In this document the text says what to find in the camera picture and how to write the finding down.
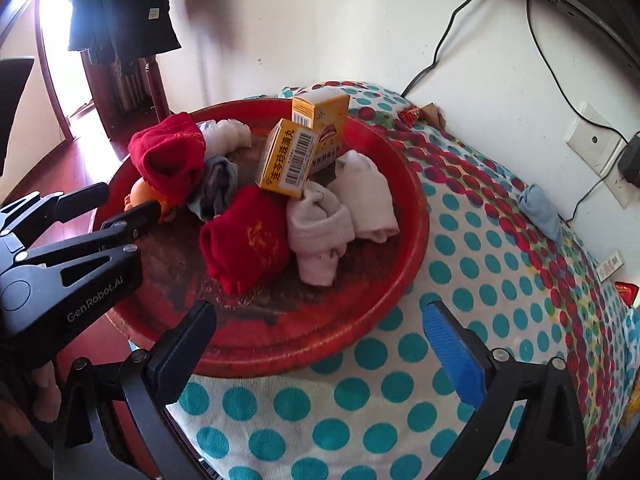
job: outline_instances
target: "blue textured pad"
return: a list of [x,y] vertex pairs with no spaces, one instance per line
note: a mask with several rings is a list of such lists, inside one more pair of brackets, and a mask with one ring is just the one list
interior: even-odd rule
[[484,370],[433,303],[422,311],[422,329],[460,400],[478,410],[486,397]]

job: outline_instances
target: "white sock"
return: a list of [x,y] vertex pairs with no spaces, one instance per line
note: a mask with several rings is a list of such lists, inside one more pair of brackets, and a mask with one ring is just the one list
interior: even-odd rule
[[204,160],[251,147],[251,129],[235,119],[198,123],[205,142]]
[[302,198],[287,203],[287,225],[300,279],[309,285],[331,286],[338,260],[355,238],[349,210],[320,184],[306,182]]
[[368,156],[355,150],[340,156],[335,177],[327,187],[349,209],[356,238],[383,244],[400,232],[389,184]]

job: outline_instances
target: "white wall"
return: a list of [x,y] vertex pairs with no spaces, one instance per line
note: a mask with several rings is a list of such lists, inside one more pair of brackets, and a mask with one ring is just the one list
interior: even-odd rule
[[35,5],[31,3],[0,48],[0,59],[23,56],[35,58],[9,137],[4,175],[0,177],[0,201],[64,138],[40,70],[34,10]]
[[[464,0],[171,0],[183,48],[159,56],[173,110],[194,110],[285,85],[352,78],[402,91],[431,63]],[[534,27],[567,94],[590,102],[627,138],[640,130],[640,85],[608,50],[534,0]],[[447,129],[540,184],[565,218],[597,181],[566,145],[574,115],[530,38],[525,0],[476,0],[456,22],[438,69],[410,95],[436,102]],[[616,279],[640,284],[640,205],[593,193],[574,227]]]

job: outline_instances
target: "power cord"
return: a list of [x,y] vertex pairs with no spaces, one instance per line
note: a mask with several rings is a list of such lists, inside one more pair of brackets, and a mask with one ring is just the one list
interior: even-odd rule
[[444,31],[444,34],[442,35],[442,38],[440,38],[440,43],[438,43],[438,46],[436,47],[436,51],[433,54],[433,62],[427,68],[422,70],[416,77],[414,77],[411,80],[411,82],[404,89],[404,92],[402,92],[402,94],[401,94],[401,96],[403,98],[405,98],[405,97],[407,97],[407,95],[409,95],[409,92],[414,89],[414,87],[421,81],[421,79],[424,76],[426,76],[429,72],[431,72],[434,68],[437,67],[437,65],[438,65],[438,53],[440,52],[440,48],[442,47],[442,44],[444,43],[444,40],[447,39],[447,36],[449,35],[449,33],[451,31],[451,27],[453,27],[453,22],[456,19],[456,15],[460,12],[460,10],[464,9],[472,1],[473,0],[465,0],[456,10],[453,11],[453,14],[451,15],[451,18],[449,20],[449,25],[447,25],[447,30]]
[[[542,58],[542,61],[545,62],[546,67],[549,69],[549,72],[551,72],[551,76],[554,78],[554,81],[556,82],[556,86],[558,87],[558,90],[560,91],[560,93],[562,94],[562,97],[564,98],[564,100],[566,101],[566,103],[569,105],[569,107],[571,108],[571,110],[574,111],[574,113],[580,117],[583,121],[585,121],[586,123],[591,124],[592,126],[596,126],[597,128],[602,128],[603,130],[609,130],[610,132],[614,132],[616,134],[618,134],[620,136],[620,139],[622,139],[622,141],[628,146],[629,141],[626,140],[625,136],[623,134],[621,134],[617,129],[613,128],[612,126],[606,126],[605,124],[599,124],[599,123],[595,123],[593,121],[591,121],[590,119],[586,118],[584,115],[582,115],[576,108],[575,106],[572,104],[571,101],[569,101],[569,98],[566,96],[566,94],[564,93],[564,90],[562,90],[562,86],[560,85],[560,82],[558,81],[558,77],[556,76],[556,73],[554,72],[554,70],[551,68],[551,65],[549,65],[548,60],[546,60],[545,54],[542,52],[542,49],[540,48],[540,44],[538,43],[538,38],[536,38],[536,33],[533,31],[533,24],[531,23],[531,0],[527,0],[527,22],[529,23],[529,31],[531,32],[531,37],[533,38],[533,42],[536,44],[536,48],[538,49],[538,52],[540,53],[540,57]],[[598,187],[599,184],[603,183],[607,177],[611,174],[611,172],[613,171],[613,169],[616,167],[616,165],[618,164],[618,161],[620,160],[620,156],[622,156],[622,154],[625,152],[625,149],[623,148],[619,153],[618,156],[616,157],[616,160],[613,161],[613,165],[609,168],[609,171],[607,171],[607,174],[605,176],[603,176],[599,181],[597,181],[593,186],[591,186],[591,189],[587,191],[587,193],[585,193],[582,198],[580,200],[578,200],[578,202],[575,204],[574,207],[574,212],[571,215],[571,218],[569,218],[568,220],[564,220],[564,222],[569,225],[570,222],[575,220],[575,215],[578,211],[578,207],[580,206],[580,204],[582,202],[584,202],[584,200],[587,199],[587,197],[593,192],[594,189],[596,189]]]

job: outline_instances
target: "orange ball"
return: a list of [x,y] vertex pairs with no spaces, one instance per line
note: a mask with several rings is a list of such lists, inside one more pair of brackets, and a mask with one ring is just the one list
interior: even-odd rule
[[159,202],[161,207],[160,221],[170,222],[174,219],[176,205],[170,200],[153,189],[143,178],[136,180],[131,187],[131,192],[124,199],[124,211],[128,211],[140,204],[155,200]]

